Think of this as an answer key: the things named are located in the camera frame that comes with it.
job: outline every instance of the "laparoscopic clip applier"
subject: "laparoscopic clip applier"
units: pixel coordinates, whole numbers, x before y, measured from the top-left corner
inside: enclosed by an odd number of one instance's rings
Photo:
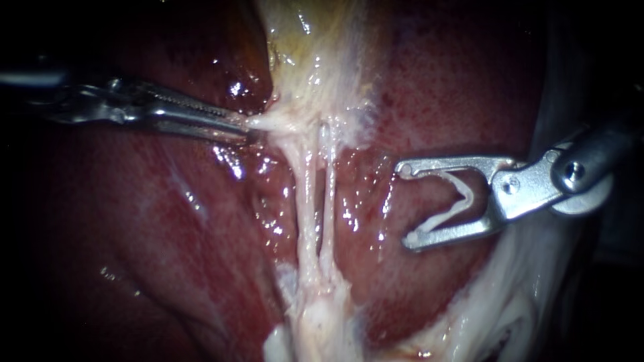
[[[490,189],[486,210],[479,219],[448,227],[421,225],[404,237],[402,244],[423,251],[487,236],[543,208],[563,215],[591,213],[610,194],[612,169],[642,142],[644,121],[639,117],[634,111],[620,114],[602,127],[554,145],[530,164],[506,156],[481,155],[399,161],[394,171],[402,179],[475,170],[485,177]]]

